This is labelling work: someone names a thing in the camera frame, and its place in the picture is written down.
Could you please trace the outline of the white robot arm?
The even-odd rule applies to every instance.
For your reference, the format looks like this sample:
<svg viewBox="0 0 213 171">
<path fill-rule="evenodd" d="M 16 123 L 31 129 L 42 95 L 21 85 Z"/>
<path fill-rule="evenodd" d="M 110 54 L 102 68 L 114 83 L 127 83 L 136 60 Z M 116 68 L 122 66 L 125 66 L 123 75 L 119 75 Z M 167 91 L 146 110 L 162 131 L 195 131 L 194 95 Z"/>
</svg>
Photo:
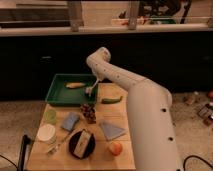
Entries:
<svg viewBox="0 0 213 171">
<path fill-rule="evenodd" d="M 136 171 L 184 171 L 170 115 L 172 95 L 147 77 L 110 63 L 100 47 L 86 58 L 100 81 L 107 78 L 127 91 L 126 110 Z"/>
</svg>

